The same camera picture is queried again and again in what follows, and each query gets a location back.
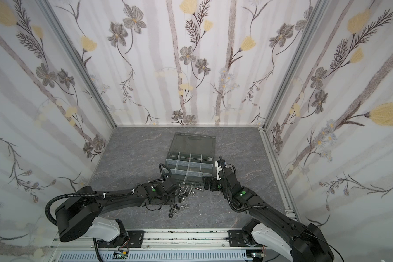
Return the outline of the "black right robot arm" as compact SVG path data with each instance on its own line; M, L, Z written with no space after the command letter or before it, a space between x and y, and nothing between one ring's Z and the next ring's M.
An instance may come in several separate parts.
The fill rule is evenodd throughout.
M332 262L335 255L322 231L314 224L305 225L266 203L255 191L243 187L233 166L227 167L220 157L214 162L215 175L208 188L220 191L230 208L237 213L248 212L254 226L246 230L249 245L260 244L273 249L291 262Z

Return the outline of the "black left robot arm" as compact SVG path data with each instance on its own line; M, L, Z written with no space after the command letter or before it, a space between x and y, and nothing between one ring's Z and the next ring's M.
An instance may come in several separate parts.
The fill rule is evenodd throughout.
M99 215L129 207L170 205L178 188L171 173L122 191L95 191L86 186L52 198L45 206L45 215L58 227L60 241L70 242L85 236Z

